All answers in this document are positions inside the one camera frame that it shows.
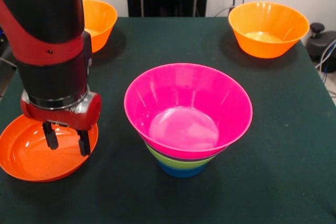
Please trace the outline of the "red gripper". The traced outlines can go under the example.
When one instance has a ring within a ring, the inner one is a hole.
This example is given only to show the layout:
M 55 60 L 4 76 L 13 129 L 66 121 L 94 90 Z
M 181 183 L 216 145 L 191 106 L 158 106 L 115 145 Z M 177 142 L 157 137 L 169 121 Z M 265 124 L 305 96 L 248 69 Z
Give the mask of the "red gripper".
M 88 130 L 97 123 L 101 112 L 102 100 L 99 94 L 88 91 L 81 101 L 70 107 L 47 110 L 33 105 L 27 92 L 23 91 L 20 106 L 24 116 L 43 122 L 44 135 L 51 150 L 58 148 L 57 136 L 52 128 L 52 123 L 56 123 L 77 130 L 80 154 L 82 156 L 90 155 Z

